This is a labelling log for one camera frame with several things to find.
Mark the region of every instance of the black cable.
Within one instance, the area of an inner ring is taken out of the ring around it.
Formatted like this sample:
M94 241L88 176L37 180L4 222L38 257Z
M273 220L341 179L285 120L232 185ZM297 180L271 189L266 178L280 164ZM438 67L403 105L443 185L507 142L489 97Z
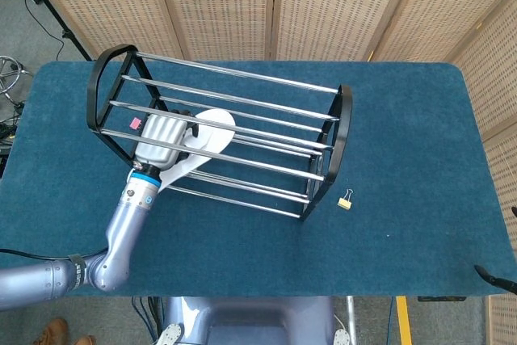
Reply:
M36 23L38 23L40 25L40 27L43 29L43 31L46 32L48 36L52 37L54 40L57 40L58 42L61 43L61 47L59 48L59 51L56 54L56 61L59 61L59 55L61 54L61 50L63 50L63 48L65 47L65 42L63 42L62 40L60 40L59 38L53 36L52 34L50 34L48 32L48 30L43 26L43 24L41 24L40 21L34 16L34 14L32 14L32 11L29 9L29 7L27 5L27 0L23 0L23 4L25 4L25 8L27 9L28 13L36 21Z
M18 107L24 107L25 101L20 101L18 104L15 105L15 109L13 111L13 125L18 125L18 119L20 118L21 114L18 113L16 110Z
M151 338L153 339L153 341L156 341L158 339L158 336L154 332L154 328L153 328L153 324L151 322L151 318L149 318L149 315L147 314L147 310L145 309L142 297L139 297L138 299L140 300L140 306L141 306L142 310L144 310L145 320L148 323L148 329L150 329Z
M388 334L386 335L386 345L390 345L391 338L391 317L393 316L393 305L395 302L395 297L391 297L391 302L389 303L389 320L388 320Z
M17 125L16 109L13 109L13 116L3 121L0 121L0 141L4 142L9 136L16 133Z
M162 322L165 322L165 306L163 305L162 297L160 297L160 305L162 306Z
M147 322L145 320L144 316L142 315L140 310L137 308L137 303L136 303L136 298L135 297L131 297L131 306L137 312L137 314L140 317L140 319L144 322L145 327L147 327L147 331L149 332L149 335L151 336L151 339L153 341L156 341L156 339L154 339L153 331L151 330L151 327L149 326L149 322Z
M81 255L83 258L88 258L95 255L100 255L107 252L107 248L103 248L102 250L98 250L93 254ZM17 255L23 256L24 258L36 259L36 260L69 260L69 257L52 257L52 256L40 256L30 254L28 252L23 252L22 250L8 250L7 248L0 248L0 254L9 254L9 255Z
M5 123L6 121L9 121L9 120L13 120L13 118L12 117L8 117L7 119L4 119L4 120L0 121L0 123Z
M147 303L154 322L156 323L156 331L159 337L162 334L162 321L160 320L160 313L158 312L158 297L148 297Z

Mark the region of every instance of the binder clip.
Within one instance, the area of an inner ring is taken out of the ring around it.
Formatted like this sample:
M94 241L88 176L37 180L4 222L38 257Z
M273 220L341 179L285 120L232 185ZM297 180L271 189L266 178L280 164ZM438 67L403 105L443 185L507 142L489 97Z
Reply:
M352 189L347 189L345 195L339 199L338 206L340 206L343 209L350 210L350 208L352 207L351 197L353 192L354 191Z

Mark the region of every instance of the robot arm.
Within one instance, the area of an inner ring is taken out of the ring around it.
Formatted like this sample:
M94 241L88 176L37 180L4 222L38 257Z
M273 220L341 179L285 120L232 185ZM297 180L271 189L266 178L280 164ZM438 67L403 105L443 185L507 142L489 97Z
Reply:
M106 254L0 269L0 310L57 299L83 284L118 288L129 277L132 249L159 187L158 169L132 173L107 227Z
M235 124L233 117L221 109L204 111L198 116ZM142 137L220 153L231 141L233 132L205 125L194 130L187 127L185 120L150 115ZM146 143L137 145L135 155L135 169L106 230L107 253L0 269L0 310L63 297L83 284L110 292L128 279L132 250L158 193L210 160L189 155L177 162L177 151Z

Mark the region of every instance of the brown shoe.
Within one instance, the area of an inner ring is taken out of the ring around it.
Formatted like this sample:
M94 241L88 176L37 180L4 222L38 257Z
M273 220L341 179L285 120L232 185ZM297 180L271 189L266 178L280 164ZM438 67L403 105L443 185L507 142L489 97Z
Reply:
M67 345L68 324L63 318L55 318L44 328L32 345Z
M81 337L74 345L95 345L95 337L93 335L87 335L86 337Z

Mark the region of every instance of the floor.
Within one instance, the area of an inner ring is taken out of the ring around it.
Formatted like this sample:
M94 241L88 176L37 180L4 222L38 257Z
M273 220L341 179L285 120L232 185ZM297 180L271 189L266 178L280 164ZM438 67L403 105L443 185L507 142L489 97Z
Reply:
M27 1L36 18L55 36L61 29L45 6ZM0 0L0 55L15 57L26 69L35 73L46 62L54 61L61 44L46 35L24 7L23 0ZM77 49L65 40L60 61L81 61ZM12 97L24 101L32 79L24 76ZM12 117L13 107L0 96L0 121ZM482 298L465 302L417 302L409 299L413 343L418 345L476 345L485 343L485 304ZM385 344L389 321L389 297L356 297L358 344ZM335 298L336 314L344 321L346 303ZM69 297L0 312L0 343L29 344L45 323L62 316L69 322L71 340L93 334L99 345L151 343L147 331L125 297ZM393 310L391 344L400 343L397 310Z

